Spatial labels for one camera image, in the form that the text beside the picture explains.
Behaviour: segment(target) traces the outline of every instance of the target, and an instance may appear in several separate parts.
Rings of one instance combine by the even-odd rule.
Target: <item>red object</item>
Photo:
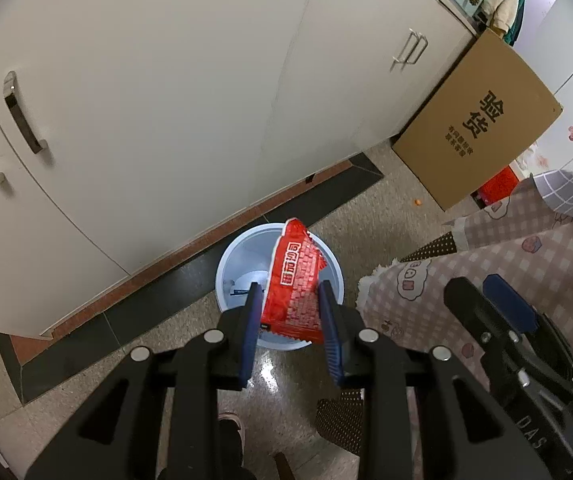
[[[326,267],[307,227],[288,220],[276,242],[268,273],[262,328],[279,335],[324,343],[318,313],[318,273]]]
[[[494,176],[489,182],[484,184],[479,190],[480,198],[486,205],[496,203],[498,200],[508,197],[518,185],[518,177],[506,167]]]

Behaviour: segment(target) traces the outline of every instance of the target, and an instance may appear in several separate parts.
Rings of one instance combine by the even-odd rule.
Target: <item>orange object on floor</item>
[[[508,197],[518,185],[519,179],[508,166],[494,176],[489,182],[483,184],[478,190],[480,198],[486,205]]]

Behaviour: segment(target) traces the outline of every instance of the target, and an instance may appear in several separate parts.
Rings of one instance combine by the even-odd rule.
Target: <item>red bag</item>
[[[318,313],[318,273],[324,257],[297,218],[288,220],[273,251],[264,293],[262,328],[323,343]]]

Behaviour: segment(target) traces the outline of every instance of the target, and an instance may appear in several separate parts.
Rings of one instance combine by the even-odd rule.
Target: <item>person's foot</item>
[[[220,413],[217,417],[223,463],[244,464],[244,424],[235,413]]]

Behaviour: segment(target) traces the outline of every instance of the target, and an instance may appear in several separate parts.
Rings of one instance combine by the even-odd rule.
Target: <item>black pants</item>
[[[222,474],[225,480],[256,480],[255,475],[242,467],[242,441],[238,426],[233,420],[220,420],[220,455]],[[166,469],[161,471],[158,480],[166,480]]]

